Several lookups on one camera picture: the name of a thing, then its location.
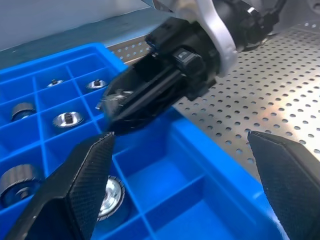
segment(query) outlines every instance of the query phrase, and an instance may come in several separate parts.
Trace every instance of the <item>blue bin divider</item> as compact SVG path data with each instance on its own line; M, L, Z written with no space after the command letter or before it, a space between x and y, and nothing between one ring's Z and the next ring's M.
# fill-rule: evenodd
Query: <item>blue bin divider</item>
M125 69L93 43L1 70L0 174L29 163L48 177L77 143L103 132L108 120L95 107L104 89L88 92L86 85L109 83ZM52 79L64 83L47 88ZM11 122L21 102L35 104L37 113ZM57 131L54 117L71 111L83 123ZM93 240L282 239L262 186L173 108L116 138L109 174L123 181L130 210L98 222ZM0 207L0 240L29 200Z

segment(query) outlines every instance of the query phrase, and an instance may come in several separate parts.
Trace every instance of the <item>blue plastic bin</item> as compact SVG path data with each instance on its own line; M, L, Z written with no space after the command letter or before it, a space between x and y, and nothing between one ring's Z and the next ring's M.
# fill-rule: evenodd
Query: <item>blue plastic bin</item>
M102 44L88 44L0 71L0 175L33 164L47 177L77 143L101 133L106 121L95 107L104 89L85 86L125 69ZM46 88L52 79L64 82ZM11 122L21 102L37 113ZM57 134L52 120L66 111L85 121ZM282 239L262 186L173 108L117 138L110 174L123 181L130 214L116 228L99 222L93 240ZM29 201L0 206L0 239Z

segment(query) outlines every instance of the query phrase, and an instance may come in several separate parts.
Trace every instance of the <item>gray wall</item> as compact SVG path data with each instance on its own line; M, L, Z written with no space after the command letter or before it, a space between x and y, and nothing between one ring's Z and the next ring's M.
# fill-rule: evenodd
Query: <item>gray wall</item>
M141 0L3 0L0 51L146 7Z

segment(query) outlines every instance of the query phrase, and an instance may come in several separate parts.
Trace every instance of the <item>blue tray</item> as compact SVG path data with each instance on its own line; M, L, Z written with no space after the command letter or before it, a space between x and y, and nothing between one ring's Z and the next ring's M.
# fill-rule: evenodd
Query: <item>blue tray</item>
M33 164L47 177L77 143L101 133L106 120L95 107L104 89L85 86L125 69L103 45L88 44L0 71L0 175ZM46 88L52 79L64 82ZM21 102L37 113L11 122ZM85 121L57 134L52 120L67 111ZM123 181L130 213L118 227L97 223L93 240L282 239L262 186L173 108L117 138L110 174ZM29 201L0 206L0 239Z

